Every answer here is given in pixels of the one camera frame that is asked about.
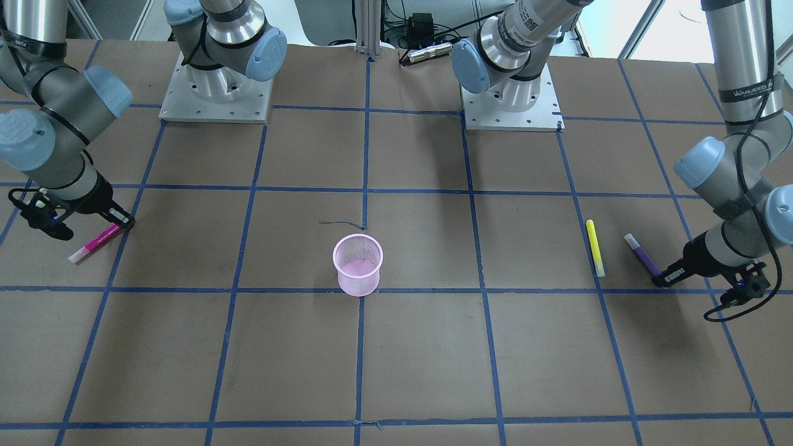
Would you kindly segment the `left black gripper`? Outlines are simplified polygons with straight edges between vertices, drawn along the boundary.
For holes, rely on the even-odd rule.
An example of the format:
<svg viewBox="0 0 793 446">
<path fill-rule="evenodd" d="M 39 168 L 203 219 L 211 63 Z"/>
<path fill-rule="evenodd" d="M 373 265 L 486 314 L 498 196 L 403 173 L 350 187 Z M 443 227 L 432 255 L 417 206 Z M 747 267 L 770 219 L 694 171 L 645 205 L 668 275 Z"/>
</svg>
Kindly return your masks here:
<svg viewBox="0 0 793 446">
<path fill-rule="evenodd" d="M 738 271 L 737 266 L 727 266 L 717 261 L 706 248 L 705 238 L 694 238 L 686 243 L 682 260 L 682 268 L 667 268 L 657 276 L 652 276 L 652 283 L 659 288 L 669 288 L 692 276 L 711 278 Z"/>
</svg>

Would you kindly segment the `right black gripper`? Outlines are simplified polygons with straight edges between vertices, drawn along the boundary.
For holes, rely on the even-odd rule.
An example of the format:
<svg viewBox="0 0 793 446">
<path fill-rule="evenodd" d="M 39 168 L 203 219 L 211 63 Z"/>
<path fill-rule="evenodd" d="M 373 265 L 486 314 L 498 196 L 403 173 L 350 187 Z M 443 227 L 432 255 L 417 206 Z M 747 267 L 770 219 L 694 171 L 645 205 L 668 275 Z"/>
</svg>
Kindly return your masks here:
<svg viewBox="0 0 793 446">
<path fill-rule="evenodd" d="M 113 200 L 113 187 L 103 176 L 97 177 L 96 184 L 83 198 L 74 200 L 73 210 L 79 214 L 97 214 L 117 225 L 123 232 L 135 226 L 136 219 Z"/>
</svg>

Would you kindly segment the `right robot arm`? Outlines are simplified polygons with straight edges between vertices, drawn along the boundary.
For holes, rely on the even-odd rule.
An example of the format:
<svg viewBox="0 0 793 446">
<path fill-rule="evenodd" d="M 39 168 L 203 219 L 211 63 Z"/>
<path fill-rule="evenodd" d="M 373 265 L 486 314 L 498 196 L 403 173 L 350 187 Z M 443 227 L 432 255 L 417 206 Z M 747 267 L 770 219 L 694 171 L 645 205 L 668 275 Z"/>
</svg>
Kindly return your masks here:
<svg viewBox="0 0 793 446">
<path fill-rule="evenodd" d="M 130 88 L 101 66 L 77 70 L 67 56 L 65 1 L 2 2 L 2 83 L 37 106 L 1 116 L 2 159 L 33 187 L 9 201 L 32 229 L 57 240 L 73 236 L 72 214 L 97 214 L 128 231 L 134 217 L 85 152 L 133 103 Z"/>
</svg>

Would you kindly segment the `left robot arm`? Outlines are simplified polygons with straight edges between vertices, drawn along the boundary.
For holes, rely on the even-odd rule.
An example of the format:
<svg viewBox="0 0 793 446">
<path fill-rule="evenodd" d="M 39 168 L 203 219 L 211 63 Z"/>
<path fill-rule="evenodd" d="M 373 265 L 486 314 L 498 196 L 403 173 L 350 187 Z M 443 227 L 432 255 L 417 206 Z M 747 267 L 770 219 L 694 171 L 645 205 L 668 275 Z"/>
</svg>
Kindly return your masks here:
<svg viewBox="0 0 793 446">
<path fill-rule="evenodd" d="M 791 148 L 791 114 L 773 48 L 768 1 L 702 1 L 710 30 L 726 136 L 704 138 L 674 171 L 719 223 L 683 246 L 682 257 L 652 279 L 669 287 L 691 276 L 739 272 L 791 244 L 791 186 L 764 170 Z"/>
</svg>

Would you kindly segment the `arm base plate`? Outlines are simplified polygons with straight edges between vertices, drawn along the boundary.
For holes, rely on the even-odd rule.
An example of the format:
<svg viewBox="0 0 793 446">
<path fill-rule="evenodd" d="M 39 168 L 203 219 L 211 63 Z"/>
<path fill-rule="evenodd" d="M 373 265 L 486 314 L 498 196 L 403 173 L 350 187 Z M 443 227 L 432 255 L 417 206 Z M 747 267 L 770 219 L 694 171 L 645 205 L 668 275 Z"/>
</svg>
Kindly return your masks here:
<svg viewBox="0 0 793 446">
<path fill-rule="evenodd" d="M 162 99 L 159 118 L 182 123 L 263 125 L 274 82 L 258 82 L 226 67 L 202 71 L 182 65 L 182 55 Z"/>
<path fill-rule="evenodd" d="M 510 78 L 479 94 L 460 87 L 460 94 L 470 130 L 557 132 L 566 127 L 547 64 L 536 79 Z"/>
</svg>

